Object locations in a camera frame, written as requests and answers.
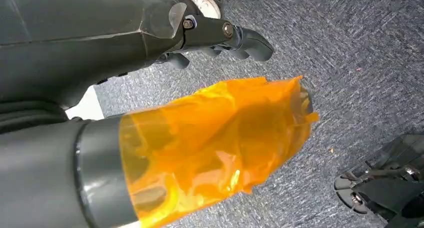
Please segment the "black plastic part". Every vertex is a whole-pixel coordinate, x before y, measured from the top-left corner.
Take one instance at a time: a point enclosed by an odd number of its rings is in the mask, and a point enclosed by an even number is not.
[[[116,116],[88,124],[77,144],[76,164],[84,210],[100,228],[138,220],[121,162],[120,121]]]
[[[88,227],[75,182],[75,144],[86,121],[0,135],[0,227]]]
[[[202,15],[189,15],[185,19],[190,19],[194,23],[194,28],[185,30],[183,52],[209,48],[222,44],[230,40],[223,33],[223,26],[229,23],[222,19],[206,18]]]
[[[184,55],[178,54],[178,53],[167,53],[161,56],[162,58],[159,59],[159,62],[169,62],[174,67],[179,69],[185,69],[189,66],[190,60],[188,60]]]
[[[44,100],[67,109],[88,86],[151,65],[183,33],[159,39],[138,32],[150,18],[140,7],[149,3],[0,0],[0,102]]]
[[[272,45],[258,32],[234,26],[234,38],[224,44],[235,48],[232,54],[239,59],[251,56],[257,61],[266,61],[274,53]]]
[[[58,105],[43,101],[0,103],[0,134],[68,120]]]
[[[403,135],[338,176],[334,189],[349,208],[372,211],[386,227],[417,227],[424,221],[423,172],[424,135]]]
[[[218,56],[222,52],[222,50],[216,50],[214,48],[206,48],[206,49],[202,49],[201,51],[204,54],[211,56],[211,57]]]

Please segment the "gray plastic housing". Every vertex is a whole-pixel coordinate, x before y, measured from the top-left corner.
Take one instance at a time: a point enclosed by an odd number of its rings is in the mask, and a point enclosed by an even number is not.
[[[177,3],[0,0],[0,103],[43,100],[67,109],[89,85],[151,65],[183,39],[169,13]]]

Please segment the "plastic cover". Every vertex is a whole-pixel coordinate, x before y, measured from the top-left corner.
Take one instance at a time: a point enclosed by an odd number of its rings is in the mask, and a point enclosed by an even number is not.
[[[319,120],[300,79],[223,81],[124,116],[121,158],[141,226],[251,193],[296,154]]]
[[[177,0],[0,0],[0,44],[128,33],[172,39],[186,7]]]

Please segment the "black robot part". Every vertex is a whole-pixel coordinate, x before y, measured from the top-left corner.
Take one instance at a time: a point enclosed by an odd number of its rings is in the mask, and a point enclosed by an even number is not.
[[[387,228],[424,227],[424,135],[403,135],[338,176],[339,199],[377,214]]]

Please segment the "gray band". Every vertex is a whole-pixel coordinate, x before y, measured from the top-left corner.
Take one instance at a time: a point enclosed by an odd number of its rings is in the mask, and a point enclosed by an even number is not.
[[[77,144],[76,168],[85,216],[100,228],[138,220],[122,168],[120,120],[113,117],[87,125]]]

